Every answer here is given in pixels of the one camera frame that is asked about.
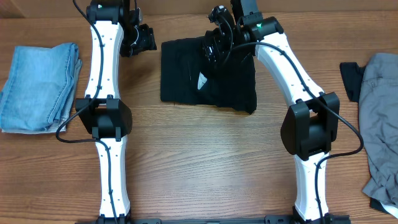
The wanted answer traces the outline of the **dark green shorts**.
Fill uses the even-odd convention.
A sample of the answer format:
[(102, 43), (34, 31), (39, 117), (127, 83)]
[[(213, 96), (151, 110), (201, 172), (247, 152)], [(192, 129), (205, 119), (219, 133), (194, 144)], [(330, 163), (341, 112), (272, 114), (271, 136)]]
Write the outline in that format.
[(220, 72), (211, 73), (202, 37), (161, 45), (160, 99), (188, 105), (214, 105), (249, 114), (257, 109), (256, 70), (252, 54), (231, 54)]

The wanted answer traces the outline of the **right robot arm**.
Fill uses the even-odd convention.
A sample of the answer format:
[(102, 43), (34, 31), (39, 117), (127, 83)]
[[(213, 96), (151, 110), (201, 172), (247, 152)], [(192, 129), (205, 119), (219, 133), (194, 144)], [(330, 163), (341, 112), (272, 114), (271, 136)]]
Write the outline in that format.
[(270, 71), (288, 106), (280, 136), (295, 162), (297, 198), (291, 223), (336, 223), (326, 202), (325, 168), (336, 139), (340, 101), (309, 77), (275, 17), (263, 17), (256, 1), (231, 1), (231, 6), (216, 6), (208, 15), (216, 29), (202, 43), (207, 74), (224, 76), (247, 54)]

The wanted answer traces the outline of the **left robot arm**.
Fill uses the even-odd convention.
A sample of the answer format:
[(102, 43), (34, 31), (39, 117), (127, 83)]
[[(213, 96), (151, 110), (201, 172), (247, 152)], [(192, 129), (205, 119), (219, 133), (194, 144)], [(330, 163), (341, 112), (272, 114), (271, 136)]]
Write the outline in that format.
[(156, 50), (152, 28), (129, 1), (92, 1), (90, 79), (75, 109), (95, 142), (101, 175), (101, 205), (96, 223), (132, 223), (126, 187), (126, 145), (132, 113), (119, 93), (119, 59)]

